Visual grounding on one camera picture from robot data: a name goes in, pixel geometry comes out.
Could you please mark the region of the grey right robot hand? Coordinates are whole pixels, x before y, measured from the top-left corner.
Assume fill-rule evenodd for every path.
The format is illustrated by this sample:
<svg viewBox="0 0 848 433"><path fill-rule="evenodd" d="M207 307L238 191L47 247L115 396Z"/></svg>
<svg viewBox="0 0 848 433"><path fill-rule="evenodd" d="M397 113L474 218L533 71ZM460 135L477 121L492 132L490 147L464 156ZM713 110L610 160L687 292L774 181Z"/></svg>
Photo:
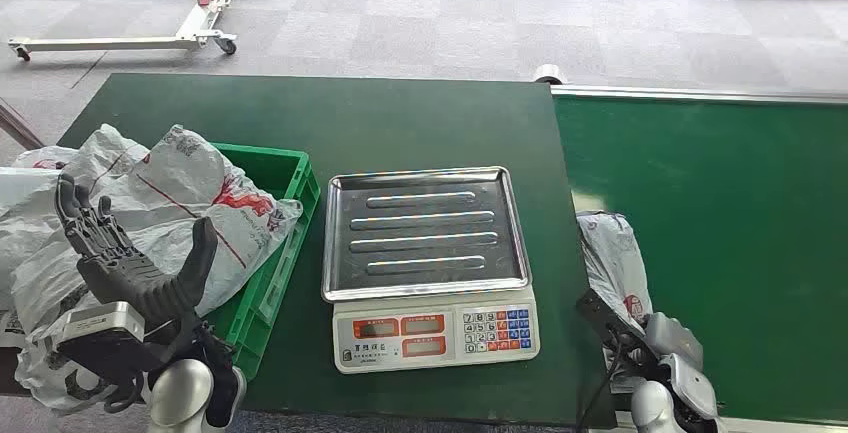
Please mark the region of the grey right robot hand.
<svg viewBox="0 0 848 433"><path fill-rule="evenodd" d="M696 370L703 370L704 350L692 331L662 312L648 316L645 342L659 355L677 354Z"/></svg>

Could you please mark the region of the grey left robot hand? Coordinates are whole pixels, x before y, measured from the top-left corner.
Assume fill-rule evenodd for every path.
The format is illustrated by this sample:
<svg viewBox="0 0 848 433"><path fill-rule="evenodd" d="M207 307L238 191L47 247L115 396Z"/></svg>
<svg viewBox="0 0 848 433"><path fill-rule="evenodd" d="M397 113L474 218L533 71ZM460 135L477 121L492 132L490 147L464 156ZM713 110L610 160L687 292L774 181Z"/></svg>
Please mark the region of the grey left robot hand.
<svg viewBox="0 0 848 433"><path fill-rule="evenodd" d="M62 173L54 205L65 237L78 255L77 270L99 302L125 301L151 327L196 312L218 246L210 218L194 221L192 247L183 266L167 274L134 246L111 213L108 196L101 196L94 207L89 189Z"/></svg>

